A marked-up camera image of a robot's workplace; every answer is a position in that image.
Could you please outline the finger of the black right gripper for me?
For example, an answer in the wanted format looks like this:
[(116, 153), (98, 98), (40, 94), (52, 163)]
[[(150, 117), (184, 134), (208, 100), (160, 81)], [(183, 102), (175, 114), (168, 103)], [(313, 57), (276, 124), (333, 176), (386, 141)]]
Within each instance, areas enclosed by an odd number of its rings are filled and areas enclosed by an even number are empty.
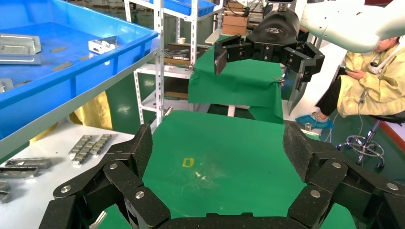
[(324, 59), (323, 53), (310, 42), (298, 42), (295, 48), (285, 47), (281, 53), (286, 72), (297, 74), (295, 89), (298, 91), (321, 71)]
[(220, 75), (228, 62), (236, 62), (252, 57), (253, 44), (241, 35), (220, 39), (214, 43), (214, 73)]

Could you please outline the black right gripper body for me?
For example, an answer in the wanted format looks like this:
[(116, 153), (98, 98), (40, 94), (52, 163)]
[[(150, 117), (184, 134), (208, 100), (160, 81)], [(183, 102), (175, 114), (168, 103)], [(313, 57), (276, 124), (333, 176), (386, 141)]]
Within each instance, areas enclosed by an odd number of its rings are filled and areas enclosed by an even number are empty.
[(245, 41), (251, 44), (250, 58), (265, 62), (286, 62), (286, 48), (295, 49), (300, 22), (290, 9), (271, 11)]

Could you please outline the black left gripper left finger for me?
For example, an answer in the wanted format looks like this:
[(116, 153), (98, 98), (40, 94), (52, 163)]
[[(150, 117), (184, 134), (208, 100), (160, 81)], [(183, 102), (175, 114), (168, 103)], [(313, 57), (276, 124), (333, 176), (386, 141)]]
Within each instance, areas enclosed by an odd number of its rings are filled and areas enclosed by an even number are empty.
[(42, 229), (87, 229), (116, 205), (134, 229), (157, 229), (170, 220), (168, 207), (144, 185), (153, 148), (149, 125), (112, 145), (94, 167), (60, 184), (40, 222)]

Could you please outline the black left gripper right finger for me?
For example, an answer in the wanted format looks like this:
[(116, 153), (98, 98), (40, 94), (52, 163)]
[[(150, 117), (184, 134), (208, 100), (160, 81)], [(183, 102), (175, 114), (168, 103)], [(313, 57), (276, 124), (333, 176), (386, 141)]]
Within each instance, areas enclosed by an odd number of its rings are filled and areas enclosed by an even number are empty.
[(332, 144), (307, 137), (296, 124), (285, 125), (282, 143), (306, 184), (288, 209), (290, 219), (318, 229), (338, 204), (369, 229), (404, 228), (403, 185), (355, 164)]

